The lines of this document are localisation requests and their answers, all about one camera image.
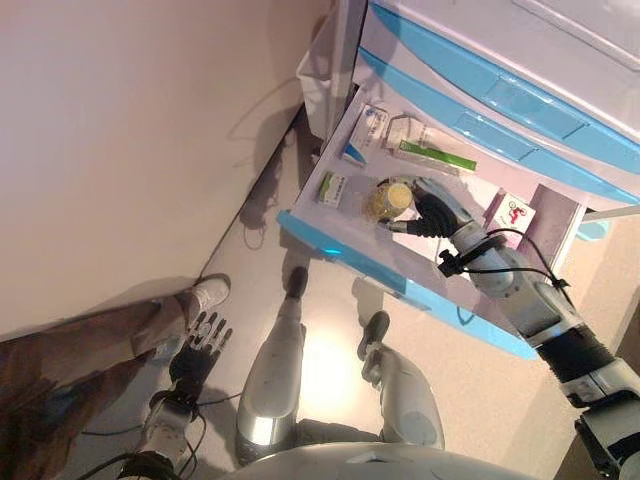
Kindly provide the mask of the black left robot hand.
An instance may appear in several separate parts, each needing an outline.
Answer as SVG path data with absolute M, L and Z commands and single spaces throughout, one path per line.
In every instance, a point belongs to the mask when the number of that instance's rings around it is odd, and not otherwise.
M 198 400 L 233 334 L 227 320 L 217 312 L 201 313 L 192 323 L 187 338 L 169 365 L 174 390 Z

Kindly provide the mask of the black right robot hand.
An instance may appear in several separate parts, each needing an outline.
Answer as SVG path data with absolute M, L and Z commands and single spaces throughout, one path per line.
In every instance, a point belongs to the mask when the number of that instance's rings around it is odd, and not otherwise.
M 414 220 L 382 219 L 377 224 L 394 233 L 425 238 L 451 238 L 474 219 L 465 207 L 436 180 L 428 177 L 391 177 L 407 186 L 418 212 Z

